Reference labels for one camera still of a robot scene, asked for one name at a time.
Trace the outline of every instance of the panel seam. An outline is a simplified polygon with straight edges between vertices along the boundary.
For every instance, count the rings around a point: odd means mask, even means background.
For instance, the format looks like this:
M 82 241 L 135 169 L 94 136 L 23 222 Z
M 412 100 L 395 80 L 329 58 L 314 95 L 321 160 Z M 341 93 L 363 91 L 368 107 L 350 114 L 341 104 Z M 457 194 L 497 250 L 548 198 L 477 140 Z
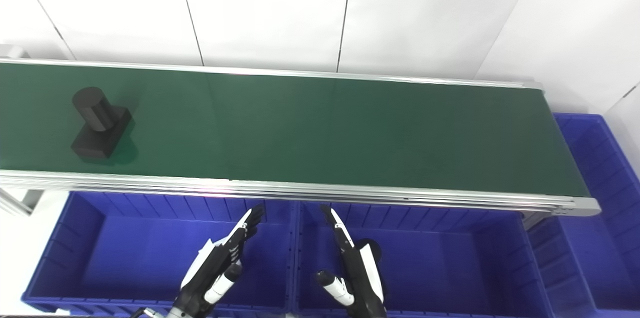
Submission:
M 62 43 L 64 43 L 64 46 L 68 50 L 69 54 L 71 54 L 71 57 L 73 57 L 73 60 L 77 61 L 78 58 L 76 58 L 76 55 L 74 54 L 73 50 L 71 50 L 71 47 L 69 46 L 69 43 L 67 43 L 65 38 L 62 36 L 62 33 L 60 33 L 60 30 L 58 29 L 56 24 L 53 22 L 53 19 L 51 19 L 51 16 L 47 12 L 47 10 L 44 8 L 44 5 L 42 5 L 42 2 L 40 0 L 36 0 L 36 2 L 38 2 L 39 7 L 42 9 L 42 12 L 46 16 L 46 19 L 48 19 L 48 22 L 51 24 L 51 26 L 53 26 L 53 29 L 54 29 L 55 33 L 57 33 L 57 36 L 60 37 L 60 40 L 62 40 Z

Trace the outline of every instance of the white wall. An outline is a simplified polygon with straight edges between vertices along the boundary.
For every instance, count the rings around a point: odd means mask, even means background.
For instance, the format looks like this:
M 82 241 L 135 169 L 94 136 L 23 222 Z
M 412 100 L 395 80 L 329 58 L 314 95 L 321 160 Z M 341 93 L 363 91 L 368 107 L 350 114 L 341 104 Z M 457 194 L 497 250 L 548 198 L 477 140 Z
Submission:
M 32 58 L 73 58 L 37 0 L 0 0 L 0 43 L 21 46 Z
M 640 0 L 519 0 L 476 75 L 532 77 L 556 111 L 604 113 L 640 81 Z
M 189 0 L 206 66 L 336 71 L 346 0 Z
M 201 65 L 185 0 L 39 0 L 81 61 Z
M 473 79 L 518 0 L 349 0 L 340 72 Z

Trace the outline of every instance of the black object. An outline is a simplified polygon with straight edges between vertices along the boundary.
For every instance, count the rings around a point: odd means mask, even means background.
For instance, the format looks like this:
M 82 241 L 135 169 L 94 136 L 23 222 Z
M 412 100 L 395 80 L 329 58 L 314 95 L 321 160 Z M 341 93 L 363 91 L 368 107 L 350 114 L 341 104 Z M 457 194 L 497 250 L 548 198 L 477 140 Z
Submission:
M 131 121 L 129 110 L 109 104 L 98 87 L 78 90 L 73 95 L 73 106 L 86 124 L 75 137 L 71 149 L 80 157 L 109 158 Z

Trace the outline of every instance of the metal leg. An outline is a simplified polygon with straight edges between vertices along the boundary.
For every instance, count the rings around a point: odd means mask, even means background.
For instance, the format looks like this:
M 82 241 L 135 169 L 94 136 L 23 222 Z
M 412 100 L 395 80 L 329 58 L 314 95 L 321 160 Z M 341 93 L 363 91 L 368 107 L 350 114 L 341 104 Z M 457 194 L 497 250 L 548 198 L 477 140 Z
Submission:
M 523 211 L 522 224 L 524 225 L 524 229 L 529 230 L 541 220 L 548 217 L 551 217 L 551 213 L 547 213 L 546 211 Z
M 0 209 L 14 216 L 30 216 L 34 211 L 33 208 L 14 198 L 13 195 L 7 193 L 7 191 L 2 188 L 0 188 Z

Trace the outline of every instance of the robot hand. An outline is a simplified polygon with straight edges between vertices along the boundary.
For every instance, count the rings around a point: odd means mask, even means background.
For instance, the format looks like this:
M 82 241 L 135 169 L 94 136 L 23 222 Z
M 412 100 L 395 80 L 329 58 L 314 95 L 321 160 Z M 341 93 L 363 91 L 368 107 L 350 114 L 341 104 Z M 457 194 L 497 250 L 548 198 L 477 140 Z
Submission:
M 346 279 L 320 270 L 315 276 L 316 280 L 339 304 L 347 308 L 349 316 L 386 318 L 382 281 L 377 266 L 382 255 L 380 246 L 371 239 L 362 239 L 354 244 L 336 211 L 325 204 L 320 209 L 333 228 Z
M 211 313 L 242 274 L 240 257 L 245 242 L 258 231 L 264 213 L 265 207 L 254 206 L 225 238 L 206 241 L 182 280 L 180 293 L 167 318 L 205 318 Z

